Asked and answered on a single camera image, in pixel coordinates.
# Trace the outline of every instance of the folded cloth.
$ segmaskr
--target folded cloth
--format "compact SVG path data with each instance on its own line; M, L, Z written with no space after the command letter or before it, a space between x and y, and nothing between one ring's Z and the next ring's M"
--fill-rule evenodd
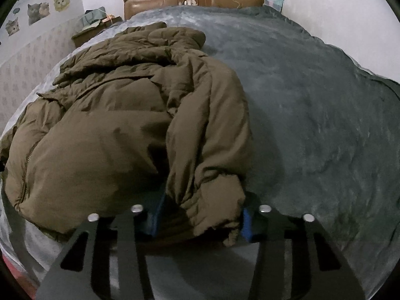
M128 28L60 67L0 141L14 208L51 236L114 216L166 181L159 242L209 228L235 242L251 134L236 73L200 51L204 33Z

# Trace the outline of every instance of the lion face sticker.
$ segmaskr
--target lion face sticker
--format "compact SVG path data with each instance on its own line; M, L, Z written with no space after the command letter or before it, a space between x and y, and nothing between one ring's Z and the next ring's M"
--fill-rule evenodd
M55 10L58 12L67 10L70 5L70 0L54 0Z

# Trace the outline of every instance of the gray blanket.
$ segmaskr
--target gray blanket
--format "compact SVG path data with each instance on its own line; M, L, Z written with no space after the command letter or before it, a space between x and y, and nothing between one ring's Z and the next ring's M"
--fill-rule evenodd
M82 48L157 21L203 31L203 51L237 72L256 151L247 190L284 214L314 214L369 299L400 257L397 84L360 69L343 51L269 7L150 10ZM57 71L37 91L48 89ZM1 246L40 281L61 246L15 217L4 197L3 203ZM206 250L151 256L156 299L246 299L256 253L256 245L240 245L223 256Z

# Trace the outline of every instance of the silver screw head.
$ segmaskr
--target silver screw head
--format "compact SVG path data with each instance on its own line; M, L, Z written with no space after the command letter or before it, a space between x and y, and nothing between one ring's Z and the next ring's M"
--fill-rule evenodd
M100 216L97 213L92 213L87 216L87 220L89 222L95 222L95 221L99 220L99 218L100 218Z
M270 213L272 211L272 207L270 207L269 205L263 204L263 205L259 206L258 210L261 213Z
M143 205L142 205L142 204L133 205L133 206L130 208L130 210L131 210L133 213L141 213L141 212L143 212Z
M303 215L303 220L305 222L313 222L315 220L315 217L312 214L306 213Z

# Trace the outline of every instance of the cat sticker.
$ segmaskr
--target cat sticker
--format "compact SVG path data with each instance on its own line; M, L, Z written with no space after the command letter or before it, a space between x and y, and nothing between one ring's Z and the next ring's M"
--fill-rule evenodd
M69 5L70 0L54 0L54 7L58 12L67 10Z
M27 15L29 17L29 26L35 22L47 17L50 14L49 3L35 3L27 5Z
M5 29L9 37L18 32L20 29L20 25L18 24L18 18L15 19L14 21L9 20L8 23L5 24Z

